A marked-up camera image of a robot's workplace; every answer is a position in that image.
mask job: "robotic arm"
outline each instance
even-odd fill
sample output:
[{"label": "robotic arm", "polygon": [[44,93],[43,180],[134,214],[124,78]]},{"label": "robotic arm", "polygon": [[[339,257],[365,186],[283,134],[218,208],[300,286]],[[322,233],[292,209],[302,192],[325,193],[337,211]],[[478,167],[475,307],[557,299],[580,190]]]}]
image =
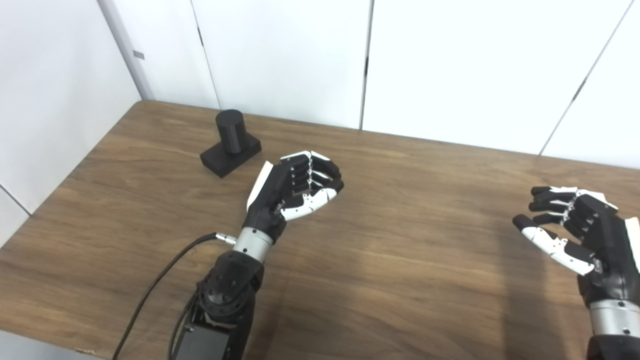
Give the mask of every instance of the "robotic arm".
[{"label": "robotic arm", "polygon": [[220,255],[186,308],[171,360],[240,360],[253,322],[264,260],[288,220],[327,204],[344,187],[340,169],[312,151],[265,162],[247,201],[237,238],[219,234],[233,249]]},{"label": "robotic arm", "polygon": [[[589,308],[593,336],[588,360],[640,359],[640,224],[622,219],[604,194],[578,188],[535,187],[533,219],[518,215],[514,225],[533,244],[578,273],[578,288]],[[559,224],[580,244],[540,225]]]}]

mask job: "white wall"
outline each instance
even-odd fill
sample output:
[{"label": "white wall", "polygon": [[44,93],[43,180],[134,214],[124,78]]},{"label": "white wall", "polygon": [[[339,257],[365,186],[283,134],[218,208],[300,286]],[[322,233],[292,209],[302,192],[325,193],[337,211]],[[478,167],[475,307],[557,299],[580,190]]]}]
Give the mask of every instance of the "white wall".
[{"label": "white wall", "polygon": [[0,247],[28,217],[29,215],[0,188]]},{"label": "white wall", "polygon": [[220,106],[357,128],[369,0],[193,0]]},{"label": "white wall", "polygon": [[140,95],[96,2],[0,12],[0,184],[33,212]]},{"label": "white wall", "polygon": [[544,155],[640,169],[640,3],[634,3]]},{"label": "white wall", "polygon": [[364,129],[537,154],[629,0],[376,0]]},{"label": "white wall", "polygon": [[220,108],[189,0],[99,3],[145,99]]}]

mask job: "cable connector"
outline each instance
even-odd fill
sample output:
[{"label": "cable connector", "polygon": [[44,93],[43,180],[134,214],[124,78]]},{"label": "cable connector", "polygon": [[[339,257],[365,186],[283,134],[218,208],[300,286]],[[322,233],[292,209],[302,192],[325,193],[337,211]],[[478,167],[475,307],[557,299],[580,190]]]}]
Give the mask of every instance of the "cable connector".
[{"label": "cable connector", "polygon": [[229,244],[229,245],[235,245],[237,239],[231,235],[227,235],[227,234],[222,234],[222,233],[217,233],[216,234],[216,239],[218,240],[222,240],[225,243]]}]

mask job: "silver cylindrical wrist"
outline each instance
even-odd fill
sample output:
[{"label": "silver cylindrical wrist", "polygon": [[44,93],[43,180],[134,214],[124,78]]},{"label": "silver cylindrical wrist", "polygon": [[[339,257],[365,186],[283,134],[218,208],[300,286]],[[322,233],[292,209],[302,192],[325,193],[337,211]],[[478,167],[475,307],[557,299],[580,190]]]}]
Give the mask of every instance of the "silver cylindrical wrist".
[{"label": "silver cylindrical wrist", "polygon": [[594,335],[640,338],[640,307],[624,300],[601,300],[589,305]]},{"label": "silver cylindrical wrist", "polygon": [[234,250],[243,252],[252,258],[264,263],[273,245],[271,237],[258,229],[245,227],[237,237]]}]

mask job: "wood grain surface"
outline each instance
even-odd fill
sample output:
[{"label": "wood grain surface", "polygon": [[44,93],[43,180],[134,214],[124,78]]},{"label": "wood grain surface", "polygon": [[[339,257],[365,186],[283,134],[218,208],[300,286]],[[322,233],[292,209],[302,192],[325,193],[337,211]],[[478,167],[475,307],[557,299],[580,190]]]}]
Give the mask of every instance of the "wood grain surface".
[{"label": "wood grain surface", "polygon": [[[263,162],[309,149],[346,187],[273,247],[245,359],[584,358],[575,276],[511,218],[544,184],[640,215],[639,171],[247,115],[263,152],[219,179],[198,157],[219,140],[216,113],[135,105],[0,250],[0,329],[110,358],[165,264],[200,235],[238,234]],[[164,359],[195,282],[227,249],[179,262],[121,359]]]}]

